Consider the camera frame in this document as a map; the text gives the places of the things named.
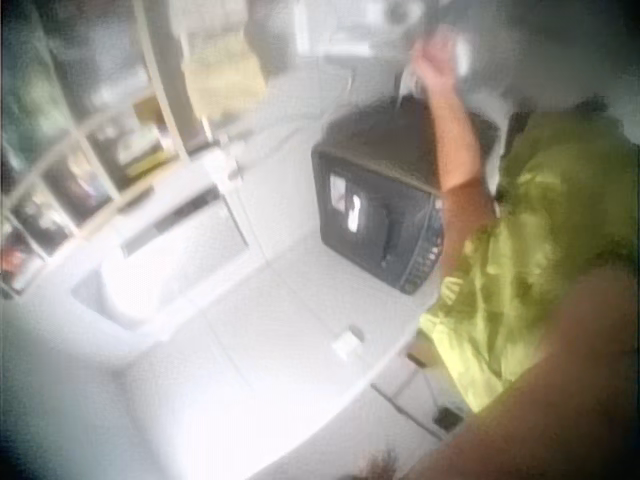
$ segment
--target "cable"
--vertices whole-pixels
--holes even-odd
[[[383,400],[385,400],[389,405],[391,405],[391,407],[393,407],[393,409],[396,412],[398,412],[400,415],[405,417],[407,420],[409,420],[411,423],[416,425],[421,430],[424,430],[428,435],[430,435],[431,437],[441,442],[444,440],[444,436],[442,434],[438,433],[436,430],[432,429],[428,425],[425,425],[416,417],[414,417],[411,413],[409,413],[404,408],[402,408],[400,405],[397,405],[396,403],[394,403],[393,400],[386,393],[380,390],[380,388],[376,384],[374,383],[371,384],[371,390],[376,392]]]
[[[440,403],[438,402],[438,397],[436,397],[436,392],[433,389],[433,385],[431,385],[431,380],[429,380],[427,372],[425,371],[422,372],[422,378],[424,379],[424,383],[427,385],[427,388],[429,389],[429,393],[431,394],[431,401],[433,402],[433,406],[436,407],[436,410],[439,410]]]

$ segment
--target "white object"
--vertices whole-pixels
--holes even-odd
[[[362,349],[362,341],[349,329],[333,342],[332,347],[340,358],[349,360]]]
[[[358,231],[358,224],[360,223],[360,207],[362,202],[357,195],[353,196],[353,208],[349,210],[349,216],[347,218],[347,227],[353,233]]]
[[[242,185],[236,158],[244,150],[244,145],[244,142],[234,142],[227,146],[226,151],[213,148],[197,159],[203,162],[207,173],[223,195]]]

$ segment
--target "shelf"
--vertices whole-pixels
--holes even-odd
[[[165,2],[4,7],[2,215],[38,266],[19,288],[0,278],[17,297],[187,162],[183,136],[199,144],[202,132],[176,93],[184,80]]]

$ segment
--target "hand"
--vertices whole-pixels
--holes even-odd
[[[455,40],[451,29],[440,27],[413,47],[411,65],[430,95],[455,92]]]

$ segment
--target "white wall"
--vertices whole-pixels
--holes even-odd
[[[36,478],[166,478],[111,372],[2,322],[4,447]]]

